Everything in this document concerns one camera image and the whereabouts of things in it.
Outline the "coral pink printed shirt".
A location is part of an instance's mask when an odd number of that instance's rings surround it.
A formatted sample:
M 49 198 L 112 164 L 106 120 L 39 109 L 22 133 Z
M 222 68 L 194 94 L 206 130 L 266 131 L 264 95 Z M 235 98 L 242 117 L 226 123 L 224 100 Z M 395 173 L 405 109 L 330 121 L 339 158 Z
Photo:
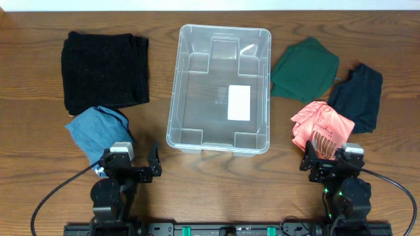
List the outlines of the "coral pink printed shirt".
M 310 141 L 319 158 L 331 159 L 347 140 L 354 122 L 338 114 L 326 102 L 313 101 L 292 116 L 292 142 L 303 151 Z

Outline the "blue garment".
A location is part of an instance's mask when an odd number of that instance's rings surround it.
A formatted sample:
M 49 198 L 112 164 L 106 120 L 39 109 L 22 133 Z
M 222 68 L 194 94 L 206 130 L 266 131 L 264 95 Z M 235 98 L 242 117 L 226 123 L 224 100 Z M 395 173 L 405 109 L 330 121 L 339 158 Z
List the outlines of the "blue garment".
M 96 162 L 104 150 L 115 142 L 131 142 L 129 120 L 122 113 L 103 106 L 91 107 L 66 125 L 75 144 L 85 153 L 93 171 L 105 178 L 104 169 Z

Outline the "dark navy garment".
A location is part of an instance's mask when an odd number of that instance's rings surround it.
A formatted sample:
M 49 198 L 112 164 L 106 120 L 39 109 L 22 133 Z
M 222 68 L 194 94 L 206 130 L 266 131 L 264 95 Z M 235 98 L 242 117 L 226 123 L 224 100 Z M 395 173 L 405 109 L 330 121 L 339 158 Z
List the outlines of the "dark navy garment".
M 354 122 L 354 134 L 372 133 L 377 128 L 382 85 L 381 73 L 359 64 L 345 82 L 334 86 L 327 104 Z

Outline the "dark green garment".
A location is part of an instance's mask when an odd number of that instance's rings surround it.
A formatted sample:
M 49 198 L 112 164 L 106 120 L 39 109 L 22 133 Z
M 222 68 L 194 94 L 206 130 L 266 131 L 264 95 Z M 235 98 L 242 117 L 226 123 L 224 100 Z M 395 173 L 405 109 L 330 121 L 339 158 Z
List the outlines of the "dark green garment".
M 309 37 L 287 47 L 271 74 L 272 96 L 311 102 L 333 84 L 339 57 Z

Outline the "clear plastic storage bin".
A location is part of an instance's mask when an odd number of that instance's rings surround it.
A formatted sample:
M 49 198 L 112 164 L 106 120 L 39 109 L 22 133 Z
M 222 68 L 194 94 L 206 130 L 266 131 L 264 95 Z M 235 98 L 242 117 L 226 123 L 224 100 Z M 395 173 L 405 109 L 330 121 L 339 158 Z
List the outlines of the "clear plastic storage bin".
M 272 35 L 263 28 L 181 27 L 168 145 L 186 153 L 225 151 L 237 157 L 267 152 L 271 44 Z M 250 121 L 228 120 L 230 85 L 251 87 Z

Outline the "black garment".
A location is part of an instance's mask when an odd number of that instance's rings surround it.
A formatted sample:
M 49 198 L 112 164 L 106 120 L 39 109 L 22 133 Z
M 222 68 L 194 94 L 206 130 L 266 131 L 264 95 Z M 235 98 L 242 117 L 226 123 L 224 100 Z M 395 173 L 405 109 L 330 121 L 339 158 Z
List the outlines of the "black garment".
M 71 31 L 61 55 L 64 105 L 70 115 L 104 106 L 127 108 L 150 101 L 149 40 L 131 33 Z

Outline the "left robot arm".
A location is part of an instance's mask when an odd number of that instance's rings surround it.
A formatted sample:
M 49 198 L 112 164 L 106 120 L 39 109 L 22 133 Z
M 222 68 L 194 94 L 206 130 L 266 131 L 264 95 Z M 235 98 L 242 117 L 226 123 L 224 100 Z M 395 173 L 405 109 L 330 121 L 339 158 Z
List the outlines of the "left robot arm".
M 106 177 L 91 189 L 93 213 L 98 222 L 126 220 L 137 194 L 137 186 L 151 183 L 154 177 L 161 176 L 157 144 L 152 146 L 146 157 L 147 166 L 133 167 L 133 157 L 132 143 L 116 142 L 105 149 L 99 159 L 98 165 Z

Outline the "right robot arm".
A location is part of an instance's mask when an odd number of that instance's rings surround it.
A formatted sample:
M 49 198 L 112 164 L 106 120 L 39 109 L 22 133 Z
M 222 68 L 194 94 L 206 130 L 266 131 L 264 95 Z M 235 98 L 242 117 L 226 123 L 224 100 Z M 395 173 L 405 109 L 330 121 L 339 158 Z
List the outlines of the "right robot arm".
M 371 211 L 371 185 L 359 178 L 363 166 L 364 150 L 358 144 L 345 143 L 334 150 L 332 159 L 322 159 L 312 142 L 306 142 L 299 170 L 309 171 L 308 179 L 323 185 L 322 201 L 330 222 L 366 221 Z

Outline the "white label in bin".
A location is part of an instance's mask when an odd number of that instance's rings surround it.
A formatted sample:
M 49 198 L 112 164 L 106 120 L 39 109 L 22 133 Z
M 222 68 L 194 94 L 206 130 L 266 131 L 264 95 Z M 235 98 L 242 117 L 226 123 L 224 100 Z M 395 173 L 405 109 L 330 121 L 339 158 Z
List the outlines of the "white label in bin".
M 228 120 L 250 121 L 251 87 L 230 85 L 228 88 Z

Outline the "black mounting rail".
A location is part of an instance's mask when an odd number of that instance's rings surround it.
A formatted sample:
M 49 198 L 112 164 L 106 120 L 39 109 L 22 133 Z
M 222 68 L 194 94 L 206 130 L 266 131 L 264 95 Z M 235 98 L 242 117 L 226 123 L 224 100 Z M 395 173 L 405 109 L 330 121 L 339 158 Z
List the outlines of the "black mounting rail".
M 148 226 L 104 227 L 99 224 L 70 225 L 64 235 L 146 235 L 146 236 L 280 236 L 329 235 L 321 225 L 313 223 L 284 222 L 282 224 L 222 225 L 222 224 L 172 224 L 154 223 Z

